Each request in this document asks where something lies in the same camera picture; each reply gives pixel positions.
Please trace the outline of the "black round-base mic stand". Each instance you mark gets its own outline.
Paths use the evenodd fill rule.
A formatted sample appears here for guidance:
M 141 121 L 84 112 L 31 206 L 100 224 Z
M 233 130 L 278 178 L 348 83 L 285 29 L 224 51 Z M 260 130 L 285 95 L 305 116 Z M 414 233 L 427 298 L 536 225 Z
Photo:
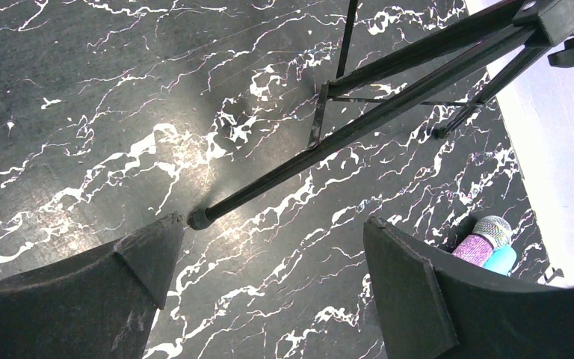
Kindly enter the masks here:
M 558 268 L 550 266 L 543 273 L 543 279 L 544 279 L 544 283 L 546 285 L 557 286 L 560 282 L 563 281 L 564 272 L 562 269 L 558 269 Z

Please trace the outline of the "black tripod music stand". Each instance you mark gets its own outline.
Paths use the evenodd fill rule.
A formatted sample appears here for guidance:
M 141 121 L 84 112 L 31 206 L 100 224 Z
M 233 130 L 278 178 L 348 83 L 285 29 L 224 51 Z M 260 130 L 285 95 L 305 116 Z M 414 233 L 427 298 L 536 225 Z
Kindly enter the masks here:
M 510 61 L 473 99 L 458 105 L 459 114 L 435 131 L 450 135 L 478 107 L 486 104 L 541 57 L 551 66 L 574 67 L 574 1 L 499 1 L 370 64 L 345 69 L 357 3 L 352 1 L 342 38 L 334 80 L 320 90 L 307 148 L 266 175 L 213 206 L 198 207 L 188 218 L 194 230 L 217 219 L 313 166 L 343 147 L 404 114 L 417 105 L 429 105 L 432 96 L 491 64 L 509 52 Z M 436 58 L 454 58 L 388 99 L 374 99 L 373 109 L 326 138 L 321 137 L 325 106 L 347 102 L 350 92 L 402 73 Z

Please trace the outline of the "purple glitter microphone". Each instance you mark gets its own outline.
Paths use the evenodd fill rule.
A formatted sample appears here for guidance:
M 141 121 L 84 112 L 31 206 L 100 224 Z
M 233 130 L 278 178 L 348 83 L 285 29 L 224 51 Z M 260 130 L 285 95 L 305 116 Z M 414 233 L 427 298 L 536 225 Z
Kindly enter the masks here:
M 480 218 L 469 234 L 451 253 L 454 257 L 482 267 L 497 250 L 511 244 L 512 227 L 497 215 Z

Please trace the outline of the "blue toy microphone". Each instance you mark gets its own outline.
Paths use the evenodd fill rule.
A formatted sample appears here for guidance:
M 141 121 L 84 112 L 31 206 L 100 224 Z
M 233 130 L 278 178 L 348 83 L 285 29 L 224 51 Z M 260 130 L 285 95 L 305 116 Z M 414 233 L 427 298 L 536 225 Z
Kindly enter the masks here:
M 518 258 L 518 254 L 511 246 L 504 246 L 490 256 L 483 268 L 496 274 L 508 276 Z

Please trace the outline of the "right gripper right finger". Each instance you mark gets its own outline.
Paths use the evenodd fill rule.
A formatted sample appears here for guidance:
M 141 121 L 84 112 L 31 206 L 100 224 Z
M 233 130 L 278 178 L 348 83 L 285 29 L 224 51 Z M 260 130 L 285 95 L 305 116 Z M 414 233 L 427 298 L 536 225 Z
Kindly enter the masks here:
M 389 358 L 574 358 L 574 287 L 496 274 L 379 218 L 363 245 Z

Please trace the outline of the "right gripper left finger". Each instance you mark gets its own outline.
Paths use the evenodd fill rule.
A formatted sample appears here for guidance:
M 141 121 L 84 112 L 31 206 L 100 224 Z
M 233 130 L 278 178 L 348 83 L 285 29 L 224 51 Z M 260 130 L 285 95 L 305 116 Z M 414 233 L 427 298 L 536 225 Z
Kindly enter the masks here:
M 184 238 L 171 213 L 0 280 L 0 358 L 141 358 Z

